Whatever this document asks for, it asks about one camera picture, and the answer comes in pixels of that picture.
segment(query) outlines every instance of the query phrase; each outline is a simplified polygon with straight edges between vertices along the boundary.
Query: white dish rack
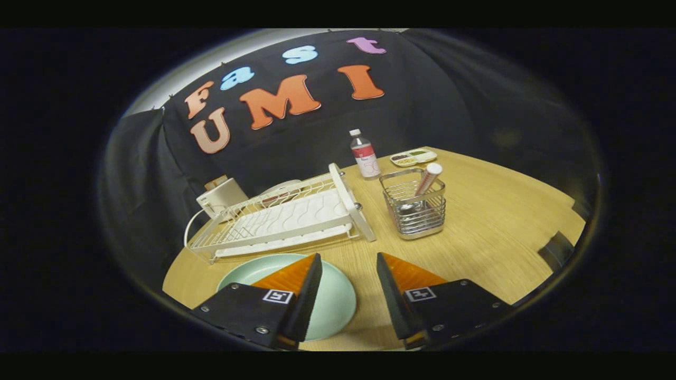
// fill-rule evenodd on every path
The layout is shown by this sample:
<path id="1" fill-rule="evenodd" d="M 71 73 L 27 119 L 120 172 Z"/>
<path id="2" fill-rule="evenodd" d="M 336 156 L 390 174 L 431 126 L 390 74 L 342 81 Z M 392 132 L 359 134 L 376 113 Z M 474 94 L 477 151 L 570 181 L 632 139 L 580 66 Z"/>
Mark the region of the white dish rack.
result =
<path id="1" fill-rule="evenodd" d="M 201 210 L 188 222 L 183 245 L 213 264 L 219 257 L 276 250 L 341 234 L 374 241 L 343 174 L 338 165 L 329 164 L 326 174 L 227 207 L 188 244 L 189 229 Z"/>

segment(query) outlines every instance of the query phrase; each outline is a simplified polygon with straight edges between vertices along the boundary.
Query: stainless steel basket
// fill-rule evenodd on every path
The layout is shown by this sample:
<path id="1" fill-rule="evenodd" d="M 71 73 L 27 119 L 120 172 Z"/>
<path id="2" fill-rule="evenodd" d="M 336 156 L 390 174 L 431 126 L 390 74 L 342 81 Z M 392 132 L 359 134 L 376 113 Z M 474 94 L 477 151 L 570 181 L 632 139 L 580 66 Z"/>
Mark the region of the stainless steel basket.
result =
<path id="1" fill-rule="evenodd" d="M 438 178 L 422 195 L 416 196 L 425 171 L 411 168 L 380 177 L 385 203 L 402 239 L 412 240 L 443 229 L 445 184 Z"/>

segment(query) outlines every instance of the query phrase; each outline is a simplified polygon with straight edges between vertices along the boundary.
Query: round table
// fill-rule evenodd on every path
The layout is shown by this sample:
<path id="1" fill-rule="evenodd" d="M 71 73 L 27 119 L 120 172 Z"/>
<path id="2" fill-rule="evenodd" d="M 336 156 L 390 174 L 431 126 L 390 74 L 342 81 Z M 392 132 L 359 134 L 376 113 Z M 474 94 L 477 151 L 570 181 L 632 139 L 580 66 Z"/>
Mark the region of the round table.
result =
<path id="1" fill-rule="evenodd" d="M 391 325 L 376 272 L 376 254 L 385 252 L 455 281 L 470 279 L 513 304 L 552 274 L 537 253 L 561 232 L 573 245 L 585 221 L 573 198 L 519 172 L 468 156 L 424 147 L 443 166 L 446 217 L 440 233 L 416 240 L 399 237 L 378 180 L 364 179 L 356 165 L 341 168 L 377 240 L 345 235 L 283 250 L 219 258 L 209 265 L 188 249 L 174 260 L 162 290 L 192 309 L 215 294 L 223 277 L 254 258 L 277 253 L 319 253 L 354 286 L 357 308 L 337 335 L 303 342 L 301 350 L 396 350 L 403 347 Z M 378 159 L 383 174 L 403 170 Z"/>

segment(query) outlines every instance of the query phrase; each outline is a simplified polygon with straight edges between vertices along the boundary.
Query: small tray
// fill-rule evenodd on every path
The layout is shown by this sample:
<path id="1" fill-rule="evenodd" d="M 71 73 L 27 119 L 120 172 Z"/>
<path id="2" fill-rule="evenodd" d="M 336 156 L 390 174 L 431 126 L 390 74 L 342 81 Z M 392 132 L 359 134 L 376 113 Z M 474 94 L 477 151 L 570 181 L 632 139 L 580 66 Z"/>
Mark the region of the small tray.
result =
<path id="1" fill-rule="evenodd" d="M 437 158 L 437 154 L 425 148 L 411 149 L 389 156 L 389 160 L 393 164 L 402 168 L 430 162 L 435 158 Z"/>

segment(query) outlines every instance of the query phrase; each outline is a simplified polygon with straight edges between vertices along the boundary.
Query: orange letter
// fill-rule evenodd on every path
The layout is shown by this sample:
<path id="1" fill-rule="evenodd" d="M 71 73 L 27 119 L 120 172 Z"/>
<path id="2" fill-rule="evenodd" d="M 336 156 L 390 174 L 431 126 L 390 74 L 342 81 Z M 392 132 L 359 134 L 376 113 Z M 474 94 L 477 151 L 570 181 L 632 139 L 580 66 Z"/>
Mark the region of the orange letter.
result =
<path id="1" fill-rule="evenodd" d="M 206 105 L 202 100 L 206 100 L 209 97 L 209 90 L 207 89 L 213 85 L 214 82 L 208 81 L 198 88 L 197 91 L 185 98 L 185 102 L 188 103 L 188 110 L 190 110 L 188 119 L 192 119 L 198 112 L 202 111 L 202 108 Z"/>
<path id="2" fill-rule="evenodd" d="M 204 128 L 207 122 L 204 120 L 195 124 L 193 128 L 190 128 L 190 133 L 195 135 L 197 144 L 199 144 L 199 147 L 202 148 L 204 153 L 216 153 L 225 148 L 225 145 L 228 145 L 228 142 L 230 141 L 230 129 L 228 129 L 228 125 L 225 124 L 223 111 L 225 111 L 225 108 L 221 107 L 209 115 L 209 119 L 214 122 L 216 129 L 218 130 L 218 140 L 212 141 L 209 138 L 207 130 Z"/>
<path id="3" fill-rule="evenodd" d="M 253 124 L 251 129 L 261 129 L 264 126 L 272 124 L 272 118 L 267 116 L 263 109 L 268 110 L 278 119 L 283 119 L 287 113 L 287 102 L 291 102 L 289 113 L 300 115 L 306 112 L 314 111 L 321 107 L 321 103 L 315 101 L 308 88 L 305 87 L 305 75 L 295 75 L 282 80 L 277 90 L 277 95 L 273 95 L 262 89 L 254 89 L 239 97 L 249 106 Z"/>
<path id="4" fill-rule="evenodd" d="M 352 97 L 354 99 L 374 99 L 385 94 L 383 90 L 373 84 L 371 77 L 367 73 L 369 70 L 371 68 L 365 65 L 343 66 L 338 69 L 338 72 L 347 75 L 347 79 L 352 83 L 352 88 L 354 89 Z"/>

